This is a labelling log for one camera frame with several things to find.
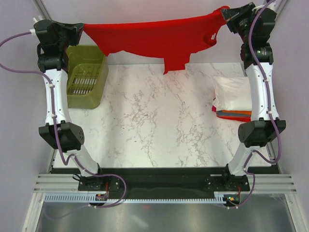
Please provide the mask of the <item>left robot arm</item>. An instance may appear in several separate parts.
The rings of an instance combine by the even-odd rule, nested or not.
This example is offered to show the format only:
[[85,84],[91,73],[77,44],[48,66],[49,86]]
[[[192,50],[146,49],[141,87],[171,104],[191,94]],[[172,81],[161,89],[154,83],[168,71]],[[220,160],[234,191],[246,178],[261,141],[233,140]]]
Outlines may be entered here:
[[39,128],[39,135],[59,152],[64,165],[72,160],[82,176],[91,176],[89,185],[101,190],[106,178],[99,174],[99,164],[84,145],[84,131],[72,123],[68,109],[69,57],[66,50],[79,44],[83,29],[83,23],[63,24],[48,19],[34,24],[39,39],[38,67],[45,81],[47,101],[45,125]]

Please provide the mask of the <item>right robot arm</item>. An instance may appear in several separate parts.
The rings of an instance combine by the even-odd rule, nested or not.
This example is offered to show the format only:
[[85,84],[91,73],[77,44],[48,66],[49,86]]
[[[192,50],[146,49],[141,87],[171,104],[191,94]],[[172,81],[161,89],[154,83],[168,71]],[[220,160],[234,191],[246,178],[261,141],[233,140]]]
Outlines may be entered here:
[[239,8],[222,9],[222,16],[229,30],[242,39],[240,57],[248,76],[252,99],[250,122],[239,126],[239,147],[227,164],[227,175],[221,178],[222,187],[233,190],[237,176],[248,174],[249,162],[254,154],[269,164],[281,158],[280,133],[286,128],[275,105],[272,74],[273,51],[268,42],[276,24],[276,1],[267,0],[264,5],[249,3]]

